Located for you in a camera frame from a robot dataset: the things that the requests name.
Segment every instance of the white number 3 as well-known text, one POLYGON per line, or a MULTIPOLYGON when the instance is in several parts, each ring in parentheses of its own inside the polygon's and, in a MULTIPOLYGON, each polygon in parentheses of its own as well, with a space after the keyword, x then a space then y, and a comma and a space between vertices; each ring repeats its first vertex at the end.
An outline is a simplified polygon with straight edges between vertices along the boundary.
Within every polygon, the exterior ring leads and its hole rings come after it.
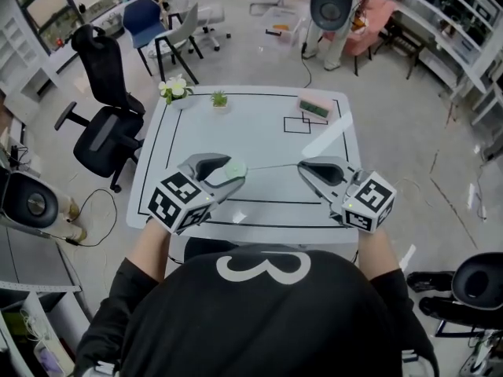
POLYGON ((283 251, 262 251, 265 254, 289 254, 297 257, 300 260, 300 267, 293 273, 285 273, 272 265, 269 260, 261 262, 252 269, 245 271, 233 271, 229 268, 231 256, 227 255, 217 260, 217 271, 224 280, 230 282, 245 282, 260 275, 268 273, 274 280, 283 285, 292 285, 304 278, 311 268, 311 259, 309 255, 303 252, 283 252, 283 251))

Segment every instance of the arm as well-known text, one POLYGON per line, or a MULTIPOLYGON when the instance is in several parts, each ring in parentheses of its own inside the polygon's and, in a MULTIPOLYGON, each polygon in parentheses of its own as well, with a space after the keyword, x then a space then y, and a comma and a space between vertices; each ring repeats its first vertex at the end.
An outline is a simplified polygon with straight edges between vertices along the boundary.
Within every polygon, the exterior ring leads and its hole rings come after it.
POLYGON ((147 222, 133 252, 127 256, 148 276, 162 282, 166 272, 167 253, 170 250, 171 234, 154 219, 147 222))
POLYGON ((123 337, 134 310, 164 279, 170 234, 150 220, 113 280, 109 296, 101 302, 77 348, 75 376, 80 377, 97 361, 118 364, 123 337))
POLYGON ((439 375, 433 345, 413 312, 406 279, 386 232, 382 228, 373 235, 360 232, 358 256, 360 270, 384 300, 395 322, 402 350, 415 350, 439 375))
POLYGON ((376 230, 373 235, 361 231, 359 234, 358 265, 368 280, 400 269, 387 234, 382 228, 376 230))

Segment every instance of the white flowers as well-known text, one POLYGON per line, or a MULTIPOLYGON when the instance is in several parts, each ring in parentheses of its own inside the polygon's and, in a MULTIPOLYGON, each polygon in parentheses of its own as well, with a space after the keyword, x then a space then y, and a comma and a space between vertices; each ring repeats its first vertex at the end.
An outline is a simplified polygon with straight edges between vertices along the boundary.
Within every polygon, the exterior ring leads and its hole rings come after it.
POLYGON ((191 85, 182 78, 182 74, 159 83, 160 95, 166 98, 167 104, 171 104, 176 99, 182 99, 188 94, 192 95, 193 91, 190 87, 191 85))

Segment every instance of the white pot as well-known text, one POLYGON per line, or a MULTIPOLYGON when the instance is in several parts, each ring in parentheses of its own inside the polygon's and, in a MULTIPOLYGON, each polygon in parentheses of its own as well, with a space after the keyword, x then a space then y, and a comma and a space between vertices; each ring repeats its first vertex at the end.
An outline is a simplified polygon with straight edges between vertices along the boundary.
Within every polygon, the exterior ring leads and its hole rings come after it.
POLYGON ((227 113, 229 111, 229 102, 225 106, 214 106, 213 110, 217 113, 227 113))
POLYGON ((183 99, 177 99, 172 101, 171 104, 168 105, 169 108, 173 108, 174 110, 183 110, 190 108, 194 104, 194 96, 184 97, 183 99))

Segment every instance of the potted plant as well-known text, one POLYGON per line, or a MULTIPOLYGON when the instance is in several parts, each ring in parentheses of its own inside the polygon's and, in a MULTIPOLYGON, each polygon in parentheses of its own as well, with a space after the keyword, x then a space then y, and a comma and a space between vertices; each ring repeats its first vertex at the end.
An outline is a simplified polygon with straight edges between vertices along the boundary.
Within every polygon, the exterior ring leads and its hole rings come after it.
POLYGON ((192 84, 182 78, 182 74, 159 83, 160 96, 174 109, 182 110, 190 106, 189 95, 193 95, 192 84))
POLYGON ((227 109, 227 95, 225 95, 223 91, 215 91, 212 93, 211 102, 213 102, 213 109, 227 109))

